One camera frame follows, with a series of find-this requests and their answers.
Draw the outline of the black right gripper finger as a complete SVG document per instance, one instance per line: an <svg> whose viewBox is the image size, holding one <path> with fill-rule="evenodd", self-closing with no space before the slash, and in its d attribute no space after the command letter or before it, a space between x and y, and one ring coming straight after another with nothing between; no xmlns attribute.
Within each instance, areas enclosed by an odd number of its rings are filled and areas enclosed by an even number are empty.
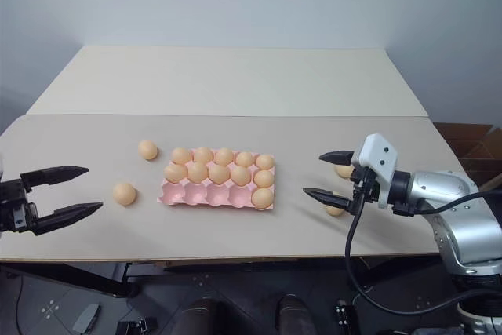
<svg viewBox="0 0 502 335"><path fill-rule="evenodd" d="M320 188L304 188L303 192L323 205L343 211L351 210L352 201L350 199L335 195L331 191Z"/></svg>
<svg viewBox="0 0 502 335"><path fill-rule="evenodd" d="M353 151L330 151L320 155L318 159L337 166L349 166L352 163L353 154Z"/></svg>

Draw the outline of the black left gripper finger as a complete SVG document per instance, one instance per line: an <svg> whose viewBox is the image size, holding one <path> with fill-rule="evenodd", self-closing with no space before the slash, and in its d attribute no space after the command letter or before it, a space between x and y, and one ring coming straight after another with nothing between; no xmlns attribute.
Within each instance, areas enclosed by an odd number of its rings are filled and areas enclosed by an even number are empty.
<svg viewBox="0 0 502 335"><path fill-rule="evenodd" d="M81 166L57 166L22 173L20 179L24 184L25 191L31 192L33 187L63 183L88 172L88 168Z"/></svg>
<svg viewBox="0 0 502 335"><path fill-rule="evenodd" d="M58 209L51 215L39 217L32 224L32 232L35 235L43 235L60 228L65 228L92 215L102 205L102 202L91 202Z"/></svg>

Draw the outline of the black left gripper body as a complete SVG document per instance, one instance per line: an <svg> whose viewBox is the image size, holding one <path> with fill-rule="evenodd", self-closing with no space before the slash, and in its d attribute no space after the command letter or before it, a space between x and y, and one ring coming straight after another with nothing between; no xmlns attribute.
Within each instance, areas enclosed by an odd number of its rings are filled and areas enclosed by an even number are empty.
<svg viewBox="0 0 502 335"><path fill-rule="evenodd" d="M37 177L1 182L1 232L31 231L39 234L36 205L27 199L27 193L37 185Z"/></svg>

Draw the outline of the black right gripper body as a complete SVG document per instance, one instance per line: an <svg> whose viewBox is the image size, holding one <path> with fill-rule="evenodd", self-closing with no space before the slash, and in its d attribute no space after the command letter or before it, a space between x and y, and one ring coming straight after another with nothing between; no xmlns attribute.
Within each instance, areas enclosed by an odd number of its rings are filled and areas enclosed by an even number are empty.
<svg viewBox="0 0 502 335"><path fill-rule="evenodd" d="M380 194L380 184L377 182L377 174L369 167L355 167L351 182L353 195L351 214L358 214L366 202L377 202Z"/></svg>

